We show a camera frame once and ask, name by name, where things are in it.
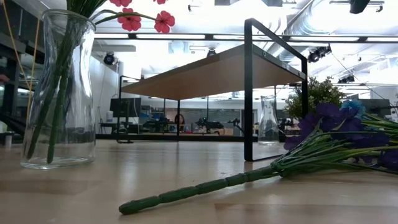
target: shelf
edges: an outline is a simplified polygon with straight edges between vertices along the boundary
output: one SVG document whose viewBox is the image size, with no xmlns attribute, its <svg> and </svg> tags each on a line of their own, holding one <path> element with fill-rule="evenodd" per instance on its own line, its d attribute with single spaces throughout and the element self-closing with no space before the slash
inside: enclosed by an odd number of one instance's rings
<svg viewBox="0 0 398 224">
<path fill-rule="evenodd" d="M 253 88 L 301 82 L 305 74 L 253 47 Z M 171 100 L 244 90 L 244 45 L 122 88 L 122 92 Z"/>
</svg>

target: glass vase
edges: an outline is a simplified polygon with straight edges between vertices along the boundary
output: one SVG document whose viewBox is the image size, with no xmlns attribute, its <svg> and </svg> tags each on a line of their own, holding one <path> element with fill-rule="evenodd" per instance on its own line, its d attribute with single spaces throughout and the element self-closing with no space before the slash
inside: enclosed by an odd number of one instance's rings
<svg viewBox="0 0 398 224">
<path fill-rule="evenodd" d="M 95 119 L 89 74 L 95 25 L 74 12 L 43 14 L 45 68 L 34 95 L 21 165 L 76 166 L 95 159 Z"/>
<path fill-rule="evenodd" d="M 261 145 L 274 145 L 279 142 L 279 128 L 275 106 L 275 96 L 261 97 L 262 113 L 258 139 L 258 143 Z"/>
</svg>

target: pink flower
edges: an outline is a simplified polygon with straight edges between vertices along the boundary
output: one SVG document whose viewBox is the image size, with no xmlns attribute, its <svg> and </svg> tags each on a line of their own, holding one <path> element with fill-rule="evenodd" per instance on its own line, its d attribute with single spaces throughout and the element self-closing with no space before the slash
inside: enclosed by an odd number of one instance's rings
<svg viewBox="0 0 398 224">
<path fill-rule="evenodd" d="M 168 34 L 170 32 L 170 27 L 174 26 L 174 24 L 174 16 L 170 15 L 170 13 L 166 11 L 162 11 L 156 17 L 155 29 L 157 32 Z"/>
<path fill-rule="evenodd" d="M 109 0 L 111 3 L 115 4 L 117 7 L 123 6 L 128 7 L 132 0 Z"/>
<path fill-rule="evenodd" d="M 165 3 L 166 3 L 166 0 L 157 0 L 157 3 L 158 3 L 158 4 L 165 4 Z"/>
<path fill-rule="evenodd" d="M 123 8 L 123 12 L 134 12 L 132 9 Z M 122 28 L 128 31 L 137 31 L 141 28 L 141 17 L 139 16 L 122 16 L 118 18 L 118 22 L 122 24 Z"/>
</svg>

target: ceiling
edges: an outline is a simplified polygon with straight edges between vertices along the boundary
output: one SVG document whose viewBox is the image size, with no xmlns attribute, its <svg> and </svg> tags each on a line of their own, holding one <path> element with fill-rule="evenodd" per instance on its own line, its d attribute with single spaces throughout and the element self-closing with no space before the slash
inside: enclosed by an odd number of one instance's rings
<svg viewBox="0 0 398 224">
<path fill-rule="evenodd" d="M 66 0 L 15 0 L 31 13 L 40 14 L 47 7 L 65 8 Z M 379 6 L 368 6 L 358 15 L 350 14 L 349 5 L 330 4 L 329 0 L 313 0 L 312 5 L 303 11 L 294 23 L 288 22 L 303 9 L 310 0 L 295 0 L 296 4 L 284 4 L 283 7 L 267 7 L 261 0 L 240 0 L 230 6 L 215 6 L 210 0 L 168 0 L 164 5 L 157 5 L 150 0 L 133 0 L 130 5 L 135 11 L 155 17 L 161 10 L 170 12 L 176 18 L 173 33 L 201 34 L 242 34 L 244 20 L 254 17 L 276 34 L 292 35 L 397 35 L 398 1 L 384 0 L 383 10 L 376 12 Z M 98 11 L 110 9 L 120 11 L 114 4 L 106 2 Z M 117 21 L 100 24 L 99 33 L 126 33 Z M 137 33 L 156 32 L 153 21 L 142 20 L 142 29 Z M 101 40 L 100 46 L 135 46 L 135 52 L 120 53 L 121 61 L 134 61 L 141 66 L 142 74 L 149 77 L 185 65 L 206 57 L 207 50 L 215 48 L 217 52 L 243 44 L 242 42 L 223 41 L 147 41 L 147 40 Z M 258 43 L 269 49 L 271 44 Z M 295 46 L 304 56 L 317 44 Z M 356 83 L 385 83 L 395 79 L 381 80 L 374 78 L 382 68 L 393 69 L 398 58 L 398 44 L 331 44 L 333 55 L 327 55 L 317 63 L 309 65 L 309 73 L 319 79 L 334 77 L 337 82 L 349 72 L 354 72 L 360 79 Z M 299 62 L 293 57 L 280 54 L 291 66 Z"/>
</svg>

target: wooden table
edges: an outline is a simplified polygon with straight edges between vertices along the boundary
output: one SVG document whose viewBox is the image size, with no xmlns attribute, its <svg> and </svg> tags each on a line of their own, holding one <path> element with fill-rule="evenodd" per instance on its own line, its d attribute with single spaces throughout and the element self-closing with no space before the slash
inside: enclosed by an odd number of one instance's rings
<svg viewBox="0 0 398 224">
<path fill-rule="evenodd" d="M 0 223 L 397 223 L 398 178 L 378 172 L 274 177 L 119 214 L 128 200 L 270 163 L 244 163 L 242 145 L 97 141 L 94 164 L 54 170 L 23 169 L 20 146 L 0 148 Z"/>
</svg>

